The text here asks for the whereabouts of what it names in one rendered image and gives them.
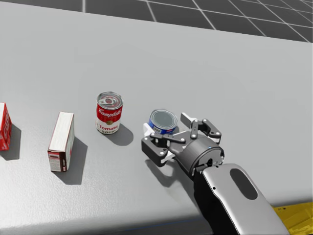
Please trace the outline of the blue flat can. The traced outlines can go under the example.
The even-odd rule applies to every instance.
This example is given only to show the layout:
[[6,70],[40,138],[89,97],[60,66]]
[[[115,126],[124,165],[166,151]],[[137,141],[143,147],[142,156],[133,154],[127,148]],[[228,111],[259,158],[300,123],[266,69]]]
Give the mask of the blue flat can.
[[178,124],[178,118],[165,109],[153,110],[150,114],[148,125],[159,134],[174,133]]

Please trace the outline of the red and white can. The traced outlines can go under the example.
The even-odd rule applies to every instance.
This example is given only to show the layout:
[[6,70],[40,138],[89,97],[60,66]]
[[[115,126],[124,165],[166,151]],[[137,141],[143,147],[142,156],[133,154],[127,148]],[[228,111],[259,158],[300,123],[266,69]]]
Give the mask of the red and white can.
[[118,131],[123,109],[121,95],[108,91],[100,93],[97,97],[96,129],[105,135]]

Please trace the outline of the yellow box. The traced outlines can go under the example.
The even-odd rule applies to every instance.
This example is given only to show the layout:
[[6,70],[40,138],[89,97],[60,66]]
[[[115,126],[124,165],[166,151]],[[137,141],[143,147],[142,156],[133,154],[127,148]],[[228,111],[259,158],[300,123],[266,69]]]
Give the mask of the yellow box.
[[290,235],[313,235],[313,202],[273,207]]

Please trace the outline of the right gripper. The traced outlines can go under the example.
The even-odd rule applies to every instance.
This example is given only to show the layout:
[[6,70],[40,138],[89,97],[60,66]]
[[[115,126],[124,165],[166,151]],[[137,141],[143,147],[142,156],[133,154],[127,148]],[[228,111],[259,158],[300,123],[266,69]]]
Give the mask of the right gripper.
[[222,138],[221,131],[208,119],[198,120],[181,113],[180,121],[190,129],[177,134],[160,134],[148,123],[143,124],[144,138],[142,152],[158,167],[175,159],[187,176],[210,166],[221,165],[224,150],[217,144]]

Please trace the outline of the red and white carton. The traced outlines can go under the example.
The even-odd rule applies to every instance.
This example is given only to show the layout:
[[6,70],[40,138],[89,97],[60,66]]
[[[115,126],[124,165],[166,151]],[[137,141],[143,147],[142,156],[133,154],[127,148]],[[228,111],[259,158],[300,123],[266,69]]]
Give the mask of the red and white carton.
[[74,138],[74,113],[60,112],[47,150],[52,172],[68,171]]

